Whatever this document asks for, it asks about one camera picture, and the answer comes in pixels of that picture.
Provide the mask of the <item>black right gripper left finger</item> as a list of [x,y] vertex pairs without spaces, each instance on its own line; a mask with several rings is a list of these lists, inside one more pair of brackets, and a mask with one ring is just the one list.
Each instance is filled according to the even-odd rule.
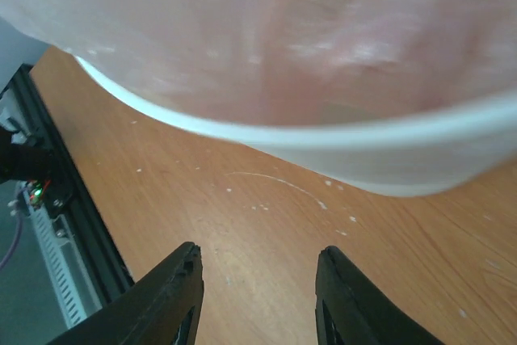
[[201,249],[184,242],[122,297],[51,343],[193,344],[204,298]]

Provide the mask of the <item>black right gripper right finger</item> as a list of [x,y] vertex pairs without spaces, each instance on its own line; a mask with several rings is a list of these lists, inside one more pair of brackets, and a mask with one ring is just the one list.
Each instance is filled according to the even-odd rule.
[[336,246],[318,256],[315,281],[320,344],[440,344],[400,310]]

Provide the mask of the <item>white plastic trash bin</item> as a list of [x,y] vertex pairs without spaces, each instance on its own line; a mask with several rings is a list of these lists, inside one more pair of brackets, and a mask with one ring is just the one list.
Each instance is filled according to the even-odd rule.
[[516,93],[443,111],[323,127],[274,128],[206,120],[124,89],[87,61],[78,64],[134,110],[190,133],[248,145],[371,193],[428,196],[460,186],[516,155]]

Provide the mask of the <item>pink translucent plastic trash bag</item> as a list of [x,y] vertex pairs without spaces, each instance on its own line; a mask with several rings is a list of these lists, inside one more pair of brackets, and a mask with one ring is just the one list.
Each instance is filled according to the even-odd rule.
[[403,116],[516,87],[516,0],[1,0],[1,16],[218,121]]

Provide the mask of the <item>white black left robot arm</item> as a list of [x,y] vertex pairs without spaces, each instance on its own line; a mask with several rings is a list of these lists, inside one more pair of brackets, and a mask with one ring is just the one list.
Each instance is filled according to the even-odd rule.
[[1,183],[45,181],[51,176],[53,153],[46,149],[12,142],[12,133],[1,127]]

